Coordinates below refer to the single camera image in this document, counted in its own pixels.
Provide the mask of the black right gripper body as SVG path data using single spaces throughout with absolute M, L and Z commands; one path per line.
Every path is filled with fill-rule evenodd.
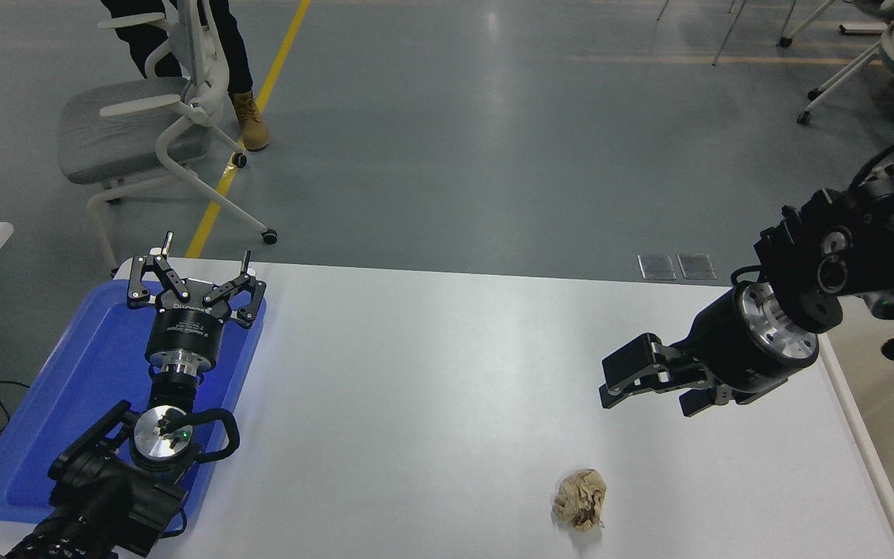
M 695 316 L 684 339 L 684 352 L 702 362 L 707 380 L 730 385 L 736 404 L 755 402 L 792 375 L 792 361 L 752 332 L 750 294 L 751 287 L 727 291 Z

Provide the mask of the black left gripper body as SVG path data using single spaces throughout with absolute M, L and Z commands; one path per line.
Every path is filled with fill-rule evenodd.
M 188 301 L 178 300 L 173 290 L 164 290 L 156 298 L 157 312 L 146 347 L 149 363 L 159 364 L 164 354 L 175 351 L 199 355 L 208 364 L 219 361 L 230 305 L 221 300 L 206 307 L 203 298 L 210 295 L 214 284 L 196 279 L 186 283 Z

